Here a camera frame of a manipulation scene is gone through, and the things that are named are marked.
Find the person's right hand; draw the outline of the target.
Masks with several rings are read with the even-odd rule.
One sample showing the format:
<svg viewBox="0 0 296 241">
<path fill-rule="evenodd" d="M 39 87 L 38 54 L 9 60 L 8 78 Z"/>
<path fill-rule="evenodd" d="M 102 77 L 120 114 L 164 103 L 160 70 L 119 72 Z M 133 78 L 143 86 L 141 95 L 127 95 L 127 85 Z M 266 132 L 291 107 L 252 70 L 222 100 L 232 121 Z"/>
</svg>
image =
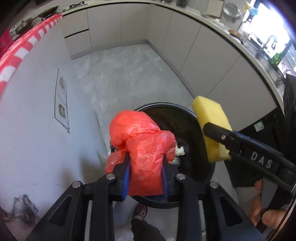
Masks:
<svg viewBox="0 0 296 241">
<path fill-rule="evenodd" d="M 259 222 L 258 216 L 261 210 L 261 193 L 259 193 L 254 197 L 250 212 L 248 214 L 249 219 L 255 226 Z M 285 216 L 286 212 L 287 211 L 285 209 L 268 210 L 261 217 L 262 223 L 267 227 L 272 227 L 273 229 L 276 229 Z"/>
</svg>

